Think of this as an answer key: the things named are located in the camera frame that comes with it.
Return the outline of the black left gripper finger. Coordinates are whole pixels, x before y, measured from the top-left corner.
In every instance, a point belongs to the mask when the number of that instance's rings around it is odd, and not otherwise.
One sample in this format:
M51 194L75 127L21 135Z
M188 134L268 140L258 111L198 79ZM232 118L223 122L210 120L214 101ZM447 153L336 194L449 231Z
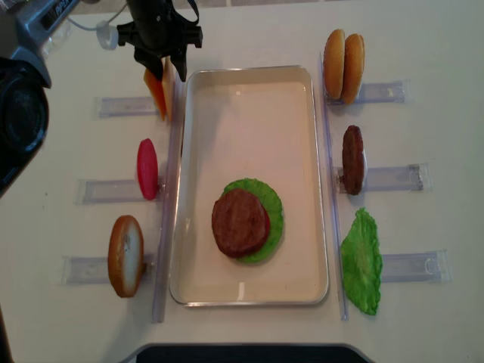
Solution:
M170 54L170 60L176 68L182 82L185 82L187 77L187 48L186 45L183 45Z
M135 60L143 65L157 80L163 79L163 63L159 57L135 47Z

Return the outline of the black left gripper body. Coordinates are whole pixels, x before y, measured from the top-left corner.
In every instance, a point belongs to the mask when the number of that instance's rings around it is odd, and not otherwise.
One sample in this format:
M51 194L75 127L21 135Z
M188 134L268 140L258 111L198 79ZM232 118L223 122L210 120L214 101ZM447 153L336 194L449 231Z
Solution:
M118 25L118 45L126 44L149 53L172 53L187 45L201 48L203 32L199 20L181 16L173 2L127 1L132 22Z

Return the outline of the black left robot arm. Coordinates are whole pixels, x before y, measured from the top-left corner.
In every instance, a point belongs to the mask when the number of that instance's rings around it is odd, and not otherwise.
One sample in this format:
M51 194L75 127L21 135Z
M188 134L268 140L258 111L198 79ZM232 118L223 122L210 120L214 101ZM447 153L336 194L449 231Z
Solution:
M181 16L171 1L128 1L132 22L115 28L115 45L133 45L135 60L156 79L170 57L186 80L189 45L201 48L198 20ZM18 1L1 10L1 192L35 157L48 129L45 90L51 77L42 48L78 5L77 0Z

